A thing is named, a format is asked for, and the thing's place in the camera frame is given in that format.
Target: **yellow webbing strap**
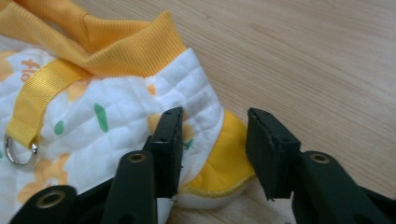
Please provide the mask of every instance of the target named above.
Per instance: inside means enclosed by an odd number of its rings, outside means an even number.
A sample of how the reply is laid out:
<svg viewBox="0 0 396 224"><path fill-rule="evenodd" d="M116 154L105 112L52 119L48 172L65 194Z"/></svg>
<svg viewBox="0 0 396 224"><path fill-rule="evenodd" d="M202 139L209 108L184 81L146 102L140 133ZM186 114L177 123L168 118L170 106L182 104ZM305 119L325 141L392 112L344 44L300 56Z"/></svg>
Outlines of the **yellow webbing strap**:
<svg viewBox="0 0 396 224"><path fill-rule="evenodd" d="M27 148L39 143L46 107L52 98L70 84L90 76L84 69L65 60L55 60L43 66L23 85L7 134Z"/></svg>

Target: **black clamp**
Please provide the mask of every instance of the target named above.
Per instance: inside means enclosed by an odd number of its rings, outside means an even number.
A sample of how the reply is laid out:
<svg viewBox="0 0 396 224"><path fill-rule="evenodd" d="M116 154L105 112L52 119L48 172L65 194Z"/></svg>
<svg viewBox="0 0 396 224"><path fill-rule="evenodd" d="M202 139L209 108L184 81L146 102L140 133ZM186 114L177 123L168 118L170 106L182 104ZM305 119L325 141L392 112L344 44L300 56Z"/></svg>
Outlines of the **black clamp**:
<svg viewBox="0 0 396 224"><path fill-rule="evenodd" d="M164 112L143 150L120 159L114 178L80 195L70 186L43 189L10 223L157 223L157 198L177 194L182 117L181 107Z"/></svg>
<svg viewBox="0 0 396 224"><path fill-rule="evenodd" d="M273 115L249 109L247 157L268 200L294 192L297 223L396 223L396 201L359 187L332 156L300 146Z"/></svg>

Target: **white quilted fabric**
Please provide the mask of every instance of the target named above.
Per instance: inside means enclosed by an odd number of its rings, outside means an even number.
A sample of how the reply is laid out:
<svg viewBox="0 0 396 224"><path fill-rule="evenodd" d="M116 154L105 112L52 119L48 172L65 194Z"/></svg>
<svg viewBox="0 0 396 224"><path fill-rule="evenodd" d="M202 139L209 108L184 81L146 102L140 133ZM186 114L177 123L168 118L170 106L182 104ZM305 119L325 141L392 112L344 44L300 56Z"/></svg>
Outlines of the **white quilted fabric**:
<svg viewBox="0 0 396 224"><path fill-rule="evenodd" d="M27 69L21 62L32 60L43 66L56 56L5 36L0 36L0 43L0 53L16 51L4 58L12 65L12 76L0 82L0 136L4 136L23 85L21 77L26 73L23 70ZM154 87L155 94L148 87ZM67 155L61 169L67 183L81 193L112 177L123 154L142 148L150 135L149 116L176 106L184 108L187 119L183 123L193 131L192 141L189 139L185 144L180 176L180 184L187 184L202 169L224 117L219 100L191 49L155 76L142 78L131 74L93 79L74 102L67 91L57 95L44 117L40 160L57 164L62 155ZM0 223L6 223L21 208L18 197L26 185L35 183L44 188L58 184L59 179L51 177L39 182L35 170L17 170L5 158L4 151L0 153ZM17 154L21 158L29 157L30 151L18 146ZM172 204L167 199L159 200L160 223L165 223Z"/></svg>

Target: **light wooden surface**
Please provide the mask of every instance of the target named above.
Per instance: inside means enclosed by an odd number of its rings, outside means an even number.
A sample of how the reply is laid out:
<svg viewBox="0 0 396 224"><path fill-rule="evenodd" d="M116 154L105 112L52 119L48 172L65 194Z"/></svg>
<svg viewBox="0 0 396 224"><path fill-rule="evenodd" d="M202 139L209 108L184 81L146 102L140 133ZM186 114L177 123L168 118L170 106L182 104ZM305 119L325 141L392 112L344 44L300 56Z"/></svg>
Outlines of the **light wooden surface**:
<svg viewBox="0 0 396 224"><path fill-rule="evenodd" d="M273 113L303 150L333 155L357 183L395 197L396 1L78 3L109 19L170 10L226 108L244 122L249 107ZM176 208L169 223L293 223L289 204L268 203L254 182L218 210Z"/></svg>

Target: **yellow strap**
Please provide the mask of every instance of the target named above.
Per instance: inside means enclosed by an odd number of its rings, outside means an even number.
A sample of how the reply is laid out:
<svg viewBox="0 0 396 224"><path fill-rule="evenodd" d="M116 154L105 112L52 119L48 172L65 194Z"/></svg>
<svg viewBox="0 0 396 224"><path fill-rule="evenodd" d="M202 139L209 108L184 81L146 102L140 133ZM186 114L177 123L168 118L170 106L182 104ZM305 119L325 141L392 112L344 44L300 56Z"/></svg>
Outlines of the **yellow strap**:
<svg viewBox="0 0 396 224"><path fill-rule="evenodd" d="M1 35L43 45L71 62L48 64L23 86L7 133L28 148L40 141L50 100L88 72L98 77L149 77L186 49L166 11L153 22L102 20L71 0L0 0L0 21Z"/></svg>
<svg viewBox="0 0 396 224"><path fill-rule="evenodd" d="M23 85L7 126L7 134L30 148L39 143L40 130L47 105L70 84L90 77L90 73L65 60L46 64Z"/></svg>

